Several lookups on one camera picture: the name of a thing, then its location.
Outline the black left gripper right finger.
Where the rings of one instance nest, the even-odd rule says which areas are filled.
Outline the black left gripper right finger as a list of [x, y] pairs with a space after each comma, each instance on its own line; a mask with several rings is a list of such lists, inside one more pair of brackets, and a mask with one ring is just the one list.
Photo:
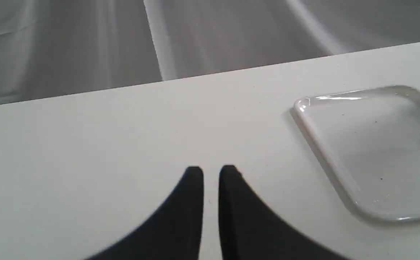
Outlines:
[[342, 260], [275, 214], [233, 165], [219, 173], [218, 226], [224, 260]]

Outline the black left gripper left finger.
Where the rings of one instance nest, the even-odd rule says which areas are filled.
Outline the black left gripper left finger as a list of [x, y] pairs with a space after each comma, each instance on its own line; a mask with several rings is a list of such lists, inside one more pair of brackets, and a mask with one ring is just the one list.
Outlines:
[[137, 229], [91, 260], [197, 260], [203, 227], [204, 176], [189, 166], [168, 198]]

